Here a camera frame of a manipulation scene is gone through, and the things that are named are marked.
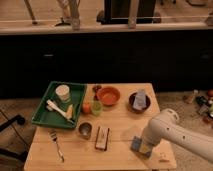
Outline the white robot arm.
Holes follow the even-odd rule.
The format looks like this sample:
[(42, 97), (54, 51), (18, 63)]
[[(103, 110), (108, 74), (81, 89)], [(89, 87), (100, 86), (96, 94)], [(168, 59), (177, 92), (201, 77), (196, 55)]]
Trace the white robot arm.
[(143, 129), (139, 152), (150, 156), (153, 148), (165, 139), (213, 163), (213, 137), (187, 130), (178, 122), (179, 116), (172, 109), (164, 109), (151, 118)]

